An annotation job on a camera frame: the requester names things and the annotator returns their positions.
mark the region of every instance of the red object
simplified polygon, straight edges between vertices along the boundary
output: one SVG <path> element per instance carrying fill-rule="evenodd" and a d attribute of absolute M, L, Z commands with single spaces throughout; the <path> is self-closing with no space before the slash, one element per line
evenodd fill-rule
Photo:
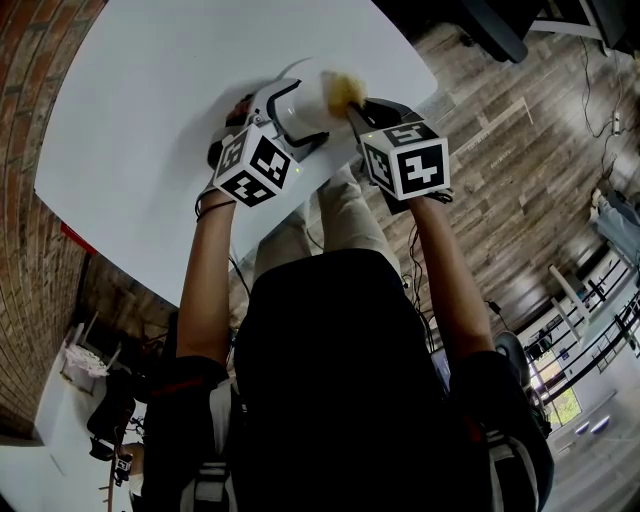
<path fill-rule="evenodd" d="M 60 231 L 62 231 L 65 235 L 67 235 L 71 240 L 77 243 L 80 247 L 82 247 L 89 254 L 95 254 L 96 251 L 93 247 L 91 247 L 87 242 L 85 242 L 80 235 L 76 233 L 73 229 L 67 226 L 64 222 L 60 224 Z"/>

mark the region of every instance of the light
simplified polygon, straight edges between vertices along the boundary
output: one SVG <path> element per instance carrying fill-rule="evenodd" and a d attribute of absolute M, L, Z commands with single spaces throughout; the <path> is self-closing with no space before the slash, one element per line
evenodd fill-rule
<path fill-rule="evenodd" d="M 576 429 L 576 435 L 582 435 L 585 433 L 585 431 L 589 428 L 589 422 L 587 421 L 586 423 L 584 423 L 583 425 L 580 425 L 577 429 Z"/>
<path fill-rule="evenodd" d="M 609 416 L 605 416 L 598 423 L 596 423 L 591 429 L 592 434 L 597 434 L 603 430 L 609 424 Z"/>

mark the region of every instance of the khaki pants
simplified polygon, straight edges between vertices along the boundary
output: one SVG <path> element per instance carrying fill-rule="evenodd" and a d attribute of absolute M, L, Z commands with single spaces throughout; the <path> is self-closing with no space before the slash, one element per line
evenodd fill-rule
<path fill-rule="evenodd" d="M 382 228 L 362 197 L 360 185 L 348 167 L 318 189 L 324 229 L 324 250 L 369 249 L 378 251 L 400 274 L 398 258 L 389 247 Z M 260 242 L 254 280 L 267 270 L 311 257 L 304 207 L 294 210 Z"/>

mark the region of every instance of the black t-shirt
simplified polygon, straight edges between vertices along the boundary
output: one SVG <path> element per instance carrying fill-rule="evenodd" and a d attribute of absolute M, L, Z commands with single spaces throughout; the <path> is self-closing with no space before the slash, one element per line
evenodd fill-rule
<path fill-rule="evenodd" d="M 469 357 L 445 397 L 421 321 L 373 251 L 326 253 L 260 277 L 235 366 L 246 414 L 241 434 L 232 422 L 228 456 L 240 510 L 489 510 L 483 430 L 519 439 L 536 471 L 552 467 L 502 355 Z M 145 501 L 175 504 L 210 456 L 207 397 L 225 377 L 213 361 L 184 358 L 156 385 Z M 541 472 L 544 502 L 551 473 Z"/>

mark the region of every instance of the person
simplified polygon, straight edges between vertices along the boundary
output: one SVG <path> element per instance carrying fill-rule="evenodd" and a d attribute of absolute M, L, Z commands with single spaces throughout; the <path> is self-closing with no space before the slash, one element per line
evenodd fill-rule
<path fill-rule="evenodd" d="M 177 357 L 156 376 L 145 419 L 145 502 L 154 510 L 201 501 L 240 511 L 540 510 L 549 449 L 514 368 L 494 351 L 445 206 L 408 201 L 451 367 L 448 396 L 359 184 L 345 168 L 317 195 L 323 254 L 311 256 L 302 209 L 258 248 L 231 384 L 235 203 L 219 191 L 203 197 Z"/>
<path fill-rule="evenodd" d="M 640 219 L 635 208 L 619 192 L 600 188 L 591 194 L 591 221 L 633 265 L 640 262 Z"/>

